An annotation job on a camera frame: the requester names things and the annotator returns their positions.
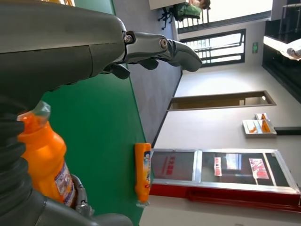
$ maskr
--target exit sign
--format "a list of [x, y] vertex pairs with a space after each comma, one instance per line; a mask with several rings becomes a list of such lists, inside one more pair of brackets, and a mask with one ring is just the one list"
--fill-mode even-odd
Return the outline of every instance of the exit sign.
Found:
[[253, 53], [258, 53], [258, 42], [253, 42], [253, 43]]

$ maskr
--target gray floor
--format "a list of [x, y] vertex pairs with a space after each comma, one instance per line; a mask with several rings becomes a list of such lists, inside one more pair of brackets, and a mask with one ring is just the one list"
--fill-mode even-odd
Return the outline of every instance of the gray floor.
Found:
[[[116, 15], [127, 31], [163, 34], [173, 38], [170, 24], [161, 30], [161, 10], [150, 10], [149, 0], [114, 0]], [[129, 65], [131, 79], [146, 141], [152, 143], [180, 78], [180, 69], [161, 62], [153, 71]]]

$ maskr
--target green tabletop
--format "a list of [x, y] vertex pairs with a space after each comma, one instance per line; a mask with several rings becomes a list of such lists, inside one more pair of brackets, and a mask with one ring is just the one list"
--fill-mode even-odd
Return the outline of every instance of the green tabletop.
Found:
[[[114, 12], [110, 0], [75, 0], [75, 5]], [[98, 75], [47, 93], [43, 100], [51, 106], [53, 129], [67, 145], [68, 167], [81, 180], [96, 214], [121, 213], [139, 224], [143, 209], [136, 206], [134, 145], [145, 137], [130, 79]]]

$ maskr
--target plastic bottle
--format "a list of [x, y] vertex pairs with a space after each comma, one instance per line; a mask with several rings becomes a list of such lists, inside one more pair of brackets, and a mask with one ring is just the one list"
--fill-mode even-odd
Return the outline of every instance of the plastic bottle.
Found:
[[41, 1], [59, 3], [59, 4], [68, 5], [68, 6], [75, 6], [75, 4], [74, 3], [74, 0], [41, 0]]
[[35, 190], [72, 206], [76, 191], [64, 159], [66, 146], [50, 126], [50, 113], [49, 105], [40, 101], [34, 110], [18, 117], [25, 125], [24, 132], [18, 136], [26, 144], [22, 157], [28, 161]]
[[138, 202], [137, 206], [148, 206], [151, 189], [151, 149], [150, 144], [135, 144], [136, 185]]

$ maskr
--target robotic arm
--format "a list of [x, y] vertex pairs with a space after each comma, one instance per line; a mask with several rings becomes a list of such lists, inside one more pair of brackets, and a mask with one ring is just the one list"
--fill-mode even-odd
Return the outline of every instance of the robotic arm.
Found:
[[35, 108], [47, 91], [113, 73], [123, 63], [152, 70], [157, 60], [196, 71], [192, 49], [162, 35], [127, 32], [112, 15], [40, 1], [0, 0], [0, 225], [130, 226], [124, 216], [85, 217], [32, 188], [17, 116]]

